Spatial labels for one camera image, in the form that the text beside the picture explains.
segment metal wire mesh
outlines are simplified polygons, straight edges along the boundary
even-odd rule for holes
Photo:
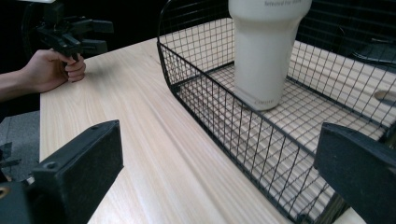
[[[389,44],[389,36],[395,35],[379,28],[363,31],[355,23],[369,21],[353,17],[356,11],[392,15],[388,8],[373,10],[362,2],[354,7],[341,1],[313,2],[299,28],[281,102],[266,112],[253,110],[233,94],[233,20],[226,0],[170,1],[160,20],[158,47],[171,92],[294,222],[332,222],[343,209],[334,210],[334,191],[313,167],[321,124],[338,123],[377,140],[396,119],[392,104],[375,99],[378,91],[396,91],[396,50],[382,47],[384,52],[372,53],[381,49],[373,38]],[[332,7],[355,14],[337,14]],[[342,36],[321,29],[339,29],[339,21],[348,24]]]

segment wrist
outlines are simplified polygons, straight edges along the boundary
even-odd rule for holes
[[[32,92],[23,78],[22,70],[0,75],[0,102]]]

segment wood grain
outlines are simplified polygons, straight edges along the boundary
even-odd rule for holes
[[[155,40],[86,60],[41,95],[40,160],[119,119],[124,169],[90,223],[288,223],[168,90]]]

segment wooden table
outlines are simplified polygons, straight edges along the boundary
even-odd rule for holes
[[[151,39],[86,60],[41,94],[40,160],[119,119],[124,169],[90,223],[288,223],[168,90]]]

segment hand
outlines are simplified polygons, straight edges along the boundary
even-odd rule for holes
[[[78,55],[78,62],[52,49],[38,50],[21,70],[21,80],[30,92],[51,91],[64,84],[84,78],[86,64]]]

